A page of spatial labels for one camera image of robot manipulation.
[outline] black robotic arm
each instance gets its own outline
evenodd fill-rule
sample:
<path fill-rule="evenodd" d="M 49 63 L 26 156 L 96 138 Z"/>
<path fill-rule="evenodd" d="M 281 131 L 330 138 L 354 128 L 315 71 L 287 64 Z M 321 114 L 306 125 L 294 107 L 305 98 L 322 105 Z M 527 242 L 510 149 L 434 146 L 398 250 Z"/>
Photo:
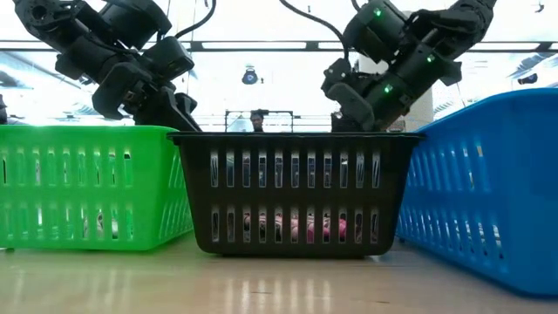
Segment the black robotic arm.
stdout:
<path fill-rule="evenodd" d="M 190 116 L 196 101 L 171 83 L 194 62 L 179 36 L 164 38 L 172 27 L 165 13 L 153 0 L 105 1 L 97 12 L 83 0 L 13 0 L 25 29 L 60 52 L 58 72 L 99 83 L 97 112 L 122 119 L 123 105 L 138 125 L 200 131 Z M 139 53 L 155 34 L 157 43 Z"/>
<path fill-rule="evenodd" d="M 459 0 L 447 10 L 418 10 L 407 18 L 389 0 L 370 0 L 341 39 L 389 67 L 382 74 L 353 72 L 345 57 L 324 72 L 322 90 L 341 106 L 331 115 L 332 131 L 384 131 L 438 79 L 461 81 L 461 63 L 454 60 L 486 35 L 495 3 Z"/>

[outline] metal frame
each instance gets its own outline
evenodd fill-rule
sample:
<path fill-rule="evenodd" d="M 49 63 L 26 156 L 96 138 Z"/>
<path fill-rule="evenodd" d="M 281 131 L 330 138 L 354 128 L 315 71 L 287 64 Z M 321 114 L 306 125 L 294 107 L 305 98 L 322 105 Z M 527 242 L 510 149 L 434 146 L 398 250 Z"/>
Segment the metal frame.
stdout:
<path fill-rule="evenodd" d="M 341 43 L 332 40 L 277 40 L 277 41 L 181 41 L 190 52 L 335 52 L 342 51 Z M 231 44 L 231 47 L 207 48 L 211 45 Z M 0 40 L 0 51 L 55 51 L 37 40 Z M 532 53 L 558 52 L 558 41 L 491 41 L 476 44 L 472 53 Z"/>

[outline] object inside basket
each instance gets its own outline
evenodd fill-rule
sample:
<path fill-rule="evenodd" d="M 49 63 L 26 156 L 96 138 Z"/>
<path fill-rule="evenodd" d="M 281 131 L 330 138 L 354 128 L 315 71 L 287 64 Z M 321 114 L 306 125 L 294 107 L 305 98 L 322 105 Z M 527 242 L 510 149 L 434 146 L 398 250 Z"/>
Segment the object inside basket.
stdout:
<path fill-rule="evenodd" d="M 298 215 L 292 215 L 290 219 L 290 240 L 291 242 L 298 242 Z M 282 226 L 282 214 L 275 215 L 275 240 L 276 242 L 281 242 L 283 239 L 283 226 Z M 307 233 L 306 233 L 306 241 L 307 243 L 313 243 L 315 241 L 314 238 L 314 215 L 309 214 L 307 216 Z M 261 239 L 265 239 L 266 235 L 266 215 L 264 213 L 260 214 L 259 217 L 259 235 Z M 329 215 L 324 215 L 323 217 L 323 242 L 330 241 L 330 227 L 331 227 L 331 219 Z M 339 217 L 339 242 L 345 242 L 346 238 L 346 228 L 347 228 L 347 221 L 346 216 L 341 215 Z M 358 239 L 362 238 L 362 223 L 357 222 L 355 226 L 356 230 L 356 238 L 357 242 Z M 250 242 L 250 215 L 248 213 L 244 214 L 244 241 Z"/>

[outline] fluorescent light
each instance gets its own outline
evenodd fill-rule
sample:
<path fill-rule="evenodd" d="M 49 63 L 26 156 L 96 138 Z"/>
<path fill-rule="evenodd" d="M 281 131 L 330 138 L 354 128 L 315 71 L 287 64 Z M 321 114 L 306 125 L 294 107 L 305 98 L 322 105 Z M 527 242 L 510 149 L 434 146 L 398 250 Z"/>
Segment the fluorescent light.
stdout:
<path fill-rule="evenodd" d="M 304 49 L 306 43 L 297 42 L 245 42 L 245 43 L 228 43 L 213 42 L 202 43 L 205 49 Z"/>
<path fill-rule="evenodd" d="M 144 47 L 143 50 L 153 47 L 156 43 L 149 42 Z M 190 49 L 190 43 L 182 43 L 185 49 Z M 0 41 L 0 50 L 52 50 L 49 45 L 39 42 L 39 41 Z"/>
<path fill-rule="evenodd" d="M 317 47 L 319 49 L 343 49 L 341 43 L 319 43 Z"/>
<path fill-rule="evenodd" d="M 533 50 L 539 46 L 539 43 L 478 43 L 472 50 Z"/>

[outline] black wire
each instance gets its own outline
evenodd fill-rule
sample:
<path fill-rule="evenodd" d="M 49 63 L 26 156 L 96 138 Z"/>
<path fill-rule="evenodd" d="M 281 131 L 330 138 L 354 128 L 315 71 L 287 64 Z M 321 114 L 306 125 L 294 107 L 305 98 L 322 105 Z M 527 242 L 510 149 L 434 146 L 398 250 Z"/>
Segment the black wire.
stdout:
<path fill-rule="evenodd" d="M 467 105 L 465 104 L 465 101 L 463 100 L 463 96 L 461 96 L 461 89 L 459 88 L 459 83 L 455 83 L 455 85 L 457 86 L 457 92 L 459 95 L 459 99 L 461 99 L 461 104 L 463 104 L 463 107 L 467 107 Z"/>
<path fill-rule="evenodd" d="M 327 27 L 328 29 L 330 29 L 330 31 L 333 31 L 333 33 L 335 34 L 335 36 L 337 36 L 337 38 L 339 38 L 339 41 L 341 42 L 341 44 L 343 45 L 343 58 L 347 61 L 349 61 L 349 47 L 347 46 L 347 44 L 345 43 L 345 40 L 343 38 L 343 34 L 341 34 L 340 31 L 337 30 L 337 28 L 335 28 L 335 26 L 329 24 L 328 22 L 322 20 L 319 17 L 314 17 L 311 14 L 308 14 L 306 12 L 302 12 L 301 10 L 295 8 L 294 6 L 292 6 L 292 4 L 288 3 L 286 0 L 279 0 L 279 2 L 284 5 L 287 9 L 295 12 L 296 14 L 298 14 L 299 16 L 302 17 L 306 17 L 314 22 L 317 22 L 325 27 Z"/>
<path fill-rule="evenodd" d="M 360 11 L 360 6 L 358 5 L 357 0 L 350 0 L 350 3 L 355 10 Z"/>
<path fill-rule="evenodd" d="M 182 31 L 179 31 L 178 33 L 176 33 L 176 35 L 174 35 L 176 37 L 176 39 L 181 38 L 182 36 L 188 34 L 191 31 L 195 31 L 198 28 L 200 28 L 202 25 L 204 25 L 209 18 L 211 18 L 213 16 L 213 14 L 215 13 L 215 6 L 217 5 L 217 0 L 212 0 L 211 1 L 211 9 L 209 10 L 209 13 L 198 23 L 185 28 Z"/>

